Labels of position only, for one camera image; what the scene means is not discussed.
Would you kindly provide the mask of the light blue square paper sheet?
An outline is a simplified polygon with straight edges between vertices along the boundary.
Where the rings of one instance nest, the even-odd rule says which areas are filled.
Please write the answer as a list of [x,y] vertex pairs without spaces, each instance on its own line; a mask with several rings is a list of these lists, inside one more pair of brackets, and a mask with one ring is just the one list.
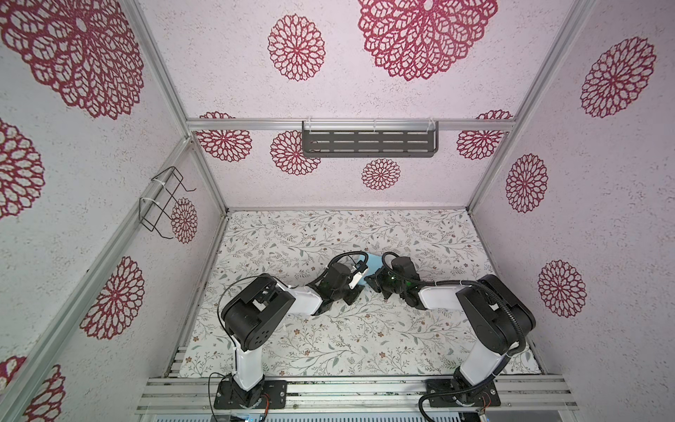
[[381,262],[381,255],[369,253],[367,256],[367,270],[363,273],[363,276],[358,283],[359,286],[365,286],[367,284],[366,278],[368,276],[374,275],[383,266],[383,262]]

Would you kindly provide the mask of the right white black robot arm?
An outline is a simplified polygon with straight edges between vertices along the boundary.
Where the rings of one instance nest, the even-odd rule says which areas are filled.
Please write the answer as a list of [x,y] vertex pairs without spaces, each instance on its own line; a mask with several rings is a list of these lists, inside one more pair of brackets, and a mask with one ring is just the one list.
[[464,312],[476,335],[476,344],[453,375],[459,394],[483,390],[527,346],[536,327],[534,314],[494,274],[477,281],[421,281],[385,267],[367,276],[367,284],[389,297],[400,295],[409,306],[431,311]]

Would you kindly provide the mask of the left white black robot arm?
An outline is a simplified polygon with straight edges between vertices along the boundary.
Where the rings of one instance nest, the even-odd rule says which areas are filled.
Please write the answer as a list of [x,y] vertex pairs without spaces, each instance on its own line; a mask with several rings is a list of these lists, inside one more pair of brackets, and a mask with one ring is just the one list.
[[255,276],[218,311],[221,327],[235,346],[234,390],[247,397],[262,389],[262,346],[288,314],[319,316],[334,302],[350,305],[360,295],[367,259],[352,265],[333,260],[317,279],[291,287],[272,274]]

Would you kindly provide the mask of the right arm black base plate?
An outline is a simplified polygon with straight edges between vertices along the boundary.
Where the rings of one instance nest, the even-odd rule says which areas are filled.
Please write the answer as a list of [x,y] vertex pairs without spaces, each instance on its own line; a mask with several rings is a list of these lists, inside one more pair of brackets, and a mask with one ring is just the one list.
[[501,399],[494,381],[469,386],[455,378],[427,379],[426,393],[431,394],[432,408],[441,407],[499,407]]

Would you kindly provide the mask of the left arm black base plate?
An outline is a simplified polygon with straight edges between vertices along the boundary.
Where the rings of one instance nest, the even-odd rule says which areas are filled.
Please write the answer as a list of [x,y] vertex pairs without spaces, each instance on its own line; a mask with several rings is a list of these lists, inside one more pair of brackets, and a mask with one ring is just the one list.
[[235,381],[226,378],[220,381],[214,400],[216,410],[278,410],[286,407],[287,381],[263,379],[251,390],[243,390]]

